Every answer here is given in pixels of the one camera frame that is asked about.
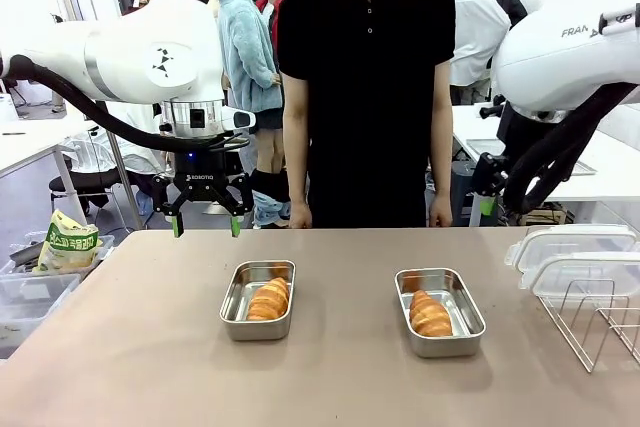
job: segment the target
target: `white desk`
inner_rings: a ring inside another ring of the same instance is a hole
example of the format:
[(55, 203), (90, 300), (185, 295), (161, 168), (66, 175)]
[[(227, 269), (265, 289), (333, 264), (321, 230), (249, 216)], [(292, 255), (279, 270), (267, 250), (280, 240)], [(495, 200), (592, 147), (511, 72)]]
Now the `white desk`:
[[(495, 139), (500, 119), (478, 116), (480, 107), (491, 104), (453, 107), (453, 135), (474, 161), (480, 155), (469, 147), (472, 139)], [(549, 201), (583, 203), (578, 220), (590, 220), (596, 202), (640, 201), (640, 151), (596, 131), (580, 161), (596, 170), (593, 175), (572, 176), (562, 182), (548, 197)]]
[(77, 222), (87, 221), (80, 199), (73, 187), (69, 171), (58, 144), (95, 127), (94, 122), (80, 120), (18, 120), (0, 124), (0, 177), (21, 169), (42, 157), (53, 154), (67, 196), (71, 200), (72, 217)]

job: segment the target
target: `croissant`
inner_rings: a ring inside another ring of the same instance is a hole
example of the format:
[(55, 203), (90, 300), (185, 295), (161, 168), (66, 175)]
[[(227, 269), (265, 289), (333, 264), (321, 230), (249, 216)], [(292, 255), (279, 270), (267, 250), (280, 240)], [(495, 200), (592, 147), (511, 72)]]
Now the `croissant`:
[(249, 302), (247, 320), (276, 320), (289, 308), (289, 289), (283, 278), (278, 277), (263, 285)]
[(453, 335), (451, 317), (449, 317), (447, 309), (422, 290), (418, 290), (413, 294), (409, 310), (409, 321), (413, 330), (425, 337)]

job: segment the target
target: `man's arm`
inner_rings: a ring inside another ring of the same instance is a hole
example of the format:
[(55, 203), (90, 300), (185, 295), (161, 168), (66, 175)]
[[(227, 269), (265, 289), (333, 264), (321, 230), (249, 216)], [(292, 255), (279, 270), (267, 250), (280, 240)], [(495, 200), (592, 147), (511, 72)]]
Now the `man's arm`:
[(429, 225), (449, 227), (451, 215), (451, 156), (453, 150), (453, 108), (449, 92), (449, 61), (436, 65), (431, 120), (431, 171), (436, 198), (431, 206)]
[(284, 83), (284, 155), (287, 159), (291, 228), (310, 228), (311, 212), (307, 206), (307, 152), (309, 150), (307, 81), (283, 74)]

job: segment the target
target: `light blue jacket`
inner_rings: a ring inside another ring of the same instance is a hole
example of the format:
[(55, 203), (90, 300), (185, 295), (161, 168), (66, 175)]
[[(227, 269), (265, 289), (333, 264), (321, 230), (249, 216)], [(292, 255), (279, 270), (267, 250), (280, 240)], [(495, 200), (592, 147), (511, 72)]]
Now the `light blue jacket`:
[(238, 108), (257, 113), (282, 108), (269, 28), (252, 0), (219, 0), (218, 31), (224, 68)]

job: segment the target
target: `beige tabletop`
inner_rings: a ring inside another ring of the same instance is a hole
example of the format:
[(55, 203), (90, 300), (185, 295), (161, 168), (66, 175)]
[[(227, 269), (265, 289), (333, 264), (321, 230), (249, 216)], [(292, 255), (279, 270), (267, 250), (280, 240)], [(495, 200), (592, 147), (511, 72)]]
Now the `beige tabletop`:
[[(503, 257), (523, 235), (132, 234), (0, 368), (0, 426), (640, 425), (640, 372), (587, 374), (518, 290)], [(291, 331), (234, 343), (222, 299), (259, 259), (296, 263)], [(423, 267), (462, 275), (488, 325), (475, 357), (411, 352), (394, 274)]]

